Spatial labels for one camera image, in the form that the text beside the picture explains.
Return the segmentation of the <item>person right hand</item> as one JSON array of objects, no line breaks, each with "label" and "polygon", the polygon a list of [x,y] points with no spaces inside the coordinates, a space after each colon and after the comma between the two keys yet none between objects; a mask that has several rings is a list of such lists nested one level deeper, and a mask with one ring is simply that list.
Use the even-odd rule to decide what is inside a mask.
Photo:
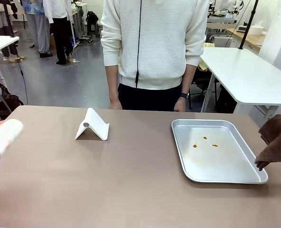
[{"label": "person right hand", "polygon": [[121,105],[121,103],[120,103],[118,98],[110,100],[110,109],[122,110],[122,105]]}]

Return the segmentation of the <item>person left hand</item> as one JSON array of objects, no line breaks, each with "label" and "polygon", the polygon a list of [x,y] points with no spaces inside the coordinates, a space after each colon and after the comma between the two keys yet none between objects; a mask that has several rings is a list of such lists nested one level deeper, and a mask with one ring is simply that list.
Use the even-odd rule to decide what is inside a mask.
[{"label": "person left hand", "polygon": [[174,105],[175,112],[185,112],[186,110],[186,99],[180,97]]}]

